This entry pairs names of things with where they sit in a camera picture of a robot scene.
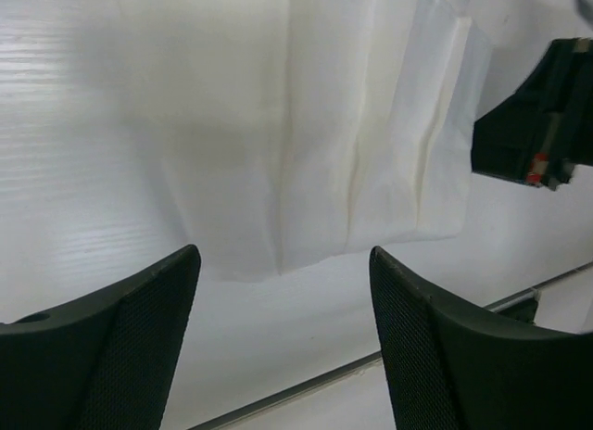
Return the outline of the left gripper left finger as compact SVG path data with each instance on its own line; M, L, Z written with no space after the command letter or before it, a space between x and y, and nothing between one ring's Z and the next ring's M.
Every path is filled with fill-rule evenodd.
M200 266L189 245L124 280L2 324L2 428L160 428Z

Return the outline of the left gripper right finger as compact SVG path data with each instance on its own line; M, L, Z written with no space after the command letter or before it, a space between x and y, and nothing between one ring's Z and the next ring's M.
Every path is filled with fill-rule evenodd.
M380 247L371 251L369 273L397 428L591 427L591 334L476 306Z

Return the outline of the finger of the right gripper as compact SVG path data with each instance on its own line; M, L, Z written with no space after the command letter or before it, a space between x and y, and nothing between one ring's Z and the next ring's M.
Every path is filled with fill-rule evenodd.
M576 164L568 158L547 158L544 186L556 191L561 185L569 184L574 176Z
M472 171L544 180L547 158L592 165L592 40L556 39L516 91L473 127Z

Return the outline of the white pleated skirt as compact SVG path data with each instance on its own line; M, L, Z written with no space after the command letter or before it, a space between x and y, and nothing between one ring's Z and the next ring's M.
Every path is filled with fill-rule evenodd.
M491 57L469 2L117 0L123 105L212 277L461 231Z

